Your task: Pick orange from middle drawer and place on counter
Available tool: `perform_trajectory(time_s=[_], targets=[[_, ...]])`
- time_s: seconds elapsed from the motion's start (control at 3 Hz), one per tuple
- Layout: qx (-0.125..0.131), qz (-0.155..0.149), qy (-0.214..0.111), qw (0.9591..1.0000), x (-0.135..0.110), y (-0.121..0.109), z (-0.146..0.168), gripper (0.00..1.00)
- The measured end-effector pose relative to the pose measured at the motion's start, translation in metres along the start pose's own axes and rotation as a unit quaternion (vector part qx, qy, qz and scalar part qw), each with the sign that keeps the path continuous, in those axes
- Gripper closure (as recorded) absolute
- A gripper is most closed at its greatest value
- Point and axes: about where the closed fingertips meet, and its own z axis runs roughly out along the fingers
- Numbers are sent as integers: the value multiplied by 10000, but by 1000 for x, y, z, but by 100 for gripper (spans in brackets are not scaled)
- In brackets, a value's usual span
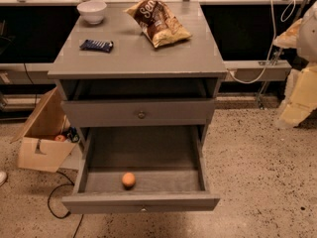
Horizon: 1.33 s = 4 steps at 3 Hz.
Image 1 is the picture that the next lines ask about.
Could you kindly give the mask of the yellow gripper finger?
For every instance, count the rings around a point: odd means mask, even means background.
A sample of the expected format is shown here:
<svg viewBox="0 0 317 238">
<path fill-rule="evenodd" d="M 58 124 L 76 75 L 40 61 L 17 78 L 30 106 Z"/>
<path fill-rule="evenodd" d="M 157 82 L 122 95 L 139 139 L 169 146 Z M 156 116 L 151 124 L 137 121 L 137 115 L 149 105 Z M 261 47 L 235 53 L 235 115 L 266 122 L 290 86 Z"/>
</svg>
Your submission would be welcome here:
<svg viewBox="0 0 317 238">
<path fill-rule="evenodd" d="M 281 129 L 297 127 L 317 108 L 317 64 L 310 63 L 301 71 L 292 69 L 284 95 L 275 126 Z"/>
<path fill-rule="evenodd" d="M 273 44 L 283 49 L 297 49 L 298 32 L 301 23 L 302 19 L 295 21 L 286 31 L 274 39 Z"/>
</svg>

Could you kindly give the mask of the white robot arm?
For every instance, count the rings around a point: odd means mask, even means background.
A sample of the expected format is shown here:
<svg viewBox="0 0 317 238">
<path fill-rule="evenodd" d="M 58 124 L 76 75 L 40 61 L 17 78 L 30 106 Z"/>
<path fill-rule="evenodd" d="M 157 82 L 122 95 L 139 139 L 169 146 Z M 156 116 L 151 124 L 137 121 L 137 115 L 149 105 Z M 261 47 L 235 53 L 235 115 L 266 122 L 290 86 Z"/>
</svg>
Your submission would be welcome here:
<svg viewBox="0 0 317 238">
<path fill-rule="evenodd" d="M 278 128 L 296 127 L 317 109 L 317 2 L 273 44 L 296 49 L 297 55 L 308 61 L 301 71 L 290 72 L 275 121 Z"/>
</svg>

